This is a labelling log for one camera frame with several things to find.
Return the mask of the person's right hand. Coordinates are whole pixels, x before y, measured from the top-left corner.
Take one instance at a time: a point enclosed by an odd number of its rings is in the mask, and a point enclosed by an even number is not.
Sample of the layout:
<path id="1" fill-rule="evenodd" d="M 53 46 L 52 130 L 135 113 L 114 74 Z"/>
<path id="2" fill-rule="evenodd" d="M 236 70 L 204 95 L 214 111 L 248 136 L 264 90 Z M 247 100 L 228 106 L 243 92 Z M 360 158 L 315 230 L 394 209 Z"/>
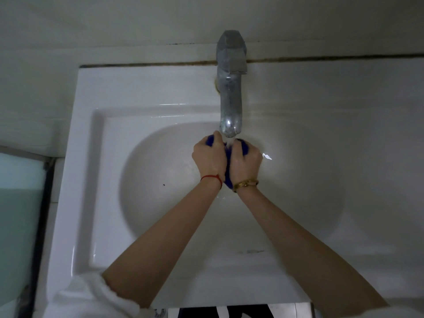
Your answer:
<path id="1" fill-rule="evenodd" d="M 259 169 L 263 160 L 260 150 L 247 142 L 248 154 L 243 159 L 232 159 L 230 162 L 230 179 L 233 183 L 233 191 L 238 192 L 242 188 L 255 187 L 258 185 Z"/>

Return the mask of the person's left hand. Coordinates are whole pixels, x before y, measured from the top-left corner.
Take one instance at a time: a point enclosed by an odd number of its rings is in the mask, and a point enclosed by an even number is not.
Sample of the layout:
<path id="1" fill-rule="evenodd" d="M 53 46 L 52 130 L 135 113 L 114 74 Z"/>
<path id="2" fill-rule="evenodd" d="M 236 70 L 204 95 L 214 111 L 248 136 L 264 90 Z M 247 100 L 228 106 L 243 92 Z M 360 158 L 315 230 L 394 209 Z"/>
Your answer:
<path id="1" fill-rule="evenodd" d="M 192 158 L 201 177 L 218 175 L 222 181 L 225 181 L 225 170 L 227 165 L 225 149 L 212 148 L 205 145 L 208 136 L 209 135 L 205 136 L 194 145 Z"/>

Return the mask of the blue cloth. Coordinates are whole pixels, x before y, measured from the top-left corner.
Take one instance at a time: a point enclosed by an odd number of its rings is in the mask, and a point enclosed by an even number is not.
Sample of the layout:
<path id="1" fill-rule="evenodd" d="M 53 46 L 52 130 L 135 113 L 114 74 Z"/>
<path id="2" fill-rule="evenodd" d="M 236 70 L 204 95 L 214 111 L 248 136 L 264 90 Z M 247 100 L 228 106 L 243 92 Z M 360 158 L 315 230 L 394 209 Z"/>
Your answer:
<path id="1" fill-rule="evenodd" d="M 207 137 L 207 140 L 205 142 L 205 145 L 212 147 L 213 146 L 213 143 L 214 143 L 214 140 L 215 140 L 215 136 L 214 135 L 209 135 Z M 248 151 L 249 151 L 249 147 L 248 147 L 246 141 L 244 141 L 241 138 L 237 138 L 237 140 L 241 142 L 242 155 L 243 156 L 247 155 L 248 154 Z M 225 170 L 225 181 L 224 181 L 224 183 L 225 183 L 225 185 L 229 189 L 233 190 L 234 189 L 233 183 L 232 183 L 232 181 L 230 179 L 230 162 L 231 162 L 231 151 L 232 151 L 231 144 L 224 143 L 224 148 L 225 148 L 225 155 L 226 155 L 226 160 L 227 160 L 227 165 L 226 165 L 226 170 Z"/>

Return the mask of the person's left forearm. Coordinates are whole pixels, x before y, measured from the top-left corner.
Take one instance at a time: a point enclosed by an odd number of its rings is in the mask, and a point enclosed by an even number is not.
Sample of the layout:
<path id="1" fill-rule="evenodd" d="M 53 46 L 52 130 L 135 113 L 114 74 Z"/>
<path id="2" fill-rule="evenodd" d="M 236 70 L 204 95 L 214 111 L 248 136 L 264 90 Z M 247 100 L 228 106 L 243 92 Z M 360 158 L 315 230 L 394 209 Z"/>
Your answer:
<path id="1" fill-rule="evenodd" d="M 200 182 L 103 273 L 120 298 L 149 308 L 221 190 L 218 175 Z"/>

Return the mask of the person's right forearm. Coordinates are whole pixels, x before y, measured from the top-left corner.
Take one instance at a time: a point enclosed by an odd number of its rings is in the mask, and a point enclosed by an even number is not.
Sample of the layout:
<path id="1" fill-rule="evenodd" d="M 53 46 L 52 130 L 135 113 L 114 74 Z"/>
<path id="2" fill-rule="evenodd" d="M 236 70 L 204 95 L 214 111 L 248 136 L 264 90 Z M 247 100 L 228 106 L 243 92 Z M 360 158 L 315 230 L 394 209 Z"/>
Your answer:
<path id="1" fill-rule="evenodd" d="M 239 188 L 292 276 L 325 318 L 345 318 L 389 304 L 347 261 L 278 208 L 256 186 Z"/>

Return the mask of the white ceramic sink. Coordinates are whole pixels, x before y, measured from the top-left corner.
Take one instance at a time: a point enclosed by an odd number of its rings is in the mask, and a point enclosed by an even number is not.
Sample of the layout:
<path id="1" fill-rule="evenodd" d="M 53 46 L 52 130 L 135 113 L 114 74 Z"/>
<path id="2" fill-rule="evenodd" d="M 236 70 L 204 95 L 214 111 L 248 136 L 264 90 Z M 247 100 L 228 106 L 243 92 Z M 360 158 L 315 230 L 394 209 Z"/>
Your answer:
<path id="1" fill-rule="evenodd" d="M 78 72 L 45 317 L 424 301 L 424 58 Z"/>

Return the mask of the chrome faucet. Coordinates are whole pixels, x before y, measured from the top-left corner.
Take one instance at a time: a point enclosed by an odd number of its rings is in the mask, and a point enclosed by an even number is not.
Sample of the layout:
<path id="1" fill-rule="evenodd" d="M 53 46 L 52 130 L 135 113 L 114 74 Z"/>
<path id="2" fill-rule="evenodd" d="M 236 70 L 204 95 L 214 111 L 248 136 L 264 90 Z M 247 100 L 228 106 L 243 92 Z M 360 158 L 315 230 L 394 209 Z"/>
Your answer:
<path id="1" fill-rule="evenodd" d="M 234 138 L 242 130 L 242 76 L 247 74 L 247 47 L 241 33 L 226 30 L 216 46 L 220 132 Z"/>

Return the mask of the dark trousers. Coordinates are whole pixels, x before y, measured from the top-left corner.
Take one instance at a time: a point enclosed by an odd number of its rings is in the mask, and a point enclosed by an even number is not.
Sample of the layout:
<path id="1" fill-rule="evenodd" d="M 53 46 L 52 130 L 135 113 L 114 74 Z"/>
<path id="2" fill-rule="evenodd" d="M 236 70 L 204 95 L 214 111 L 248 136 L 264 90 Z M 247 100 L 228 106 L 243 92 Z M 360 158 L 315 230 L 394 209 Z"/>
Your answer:
<path id="1" fill-rule="evenodd" d="M 274 318 L 268 305 L 180 308 L 177 318 Z"/>

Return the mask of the white fluffy sleeve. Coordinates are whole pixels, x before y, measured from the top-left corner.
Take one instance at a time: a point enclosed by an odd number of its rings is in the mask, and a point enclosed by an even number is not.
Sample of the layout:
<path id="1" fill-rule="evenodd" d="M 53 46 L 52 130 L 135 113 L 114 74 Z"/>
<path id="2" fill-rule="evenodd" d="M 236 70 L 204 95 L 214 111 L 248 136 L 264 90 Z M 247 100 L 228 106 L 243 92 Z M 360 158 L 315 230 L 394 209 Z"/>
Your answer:
<path id="1" fill-rule="evenodd" d="M 74 276 L 47 304 L 43 318 L 157 318 L 156 310 L 142 309 L 120 298 L 97 272 Z"/>

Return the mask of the frosted glass panel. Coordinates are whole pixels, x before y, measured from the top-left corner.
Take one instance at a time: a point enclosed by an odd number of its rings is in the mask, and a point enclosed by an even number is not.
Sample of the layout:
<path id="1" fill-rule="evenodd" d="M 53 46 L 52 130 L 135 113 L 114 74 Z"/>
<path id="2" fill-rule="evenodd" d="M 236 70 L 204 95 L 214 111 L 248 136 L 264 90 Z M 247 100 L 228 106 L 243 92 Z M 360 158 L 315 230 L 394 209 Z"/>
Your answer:
<path id="1" fill-rule="evenodd" d="M 45 161 L 0 151 L 0 308 L 35 293 L 47 167 Z"/>

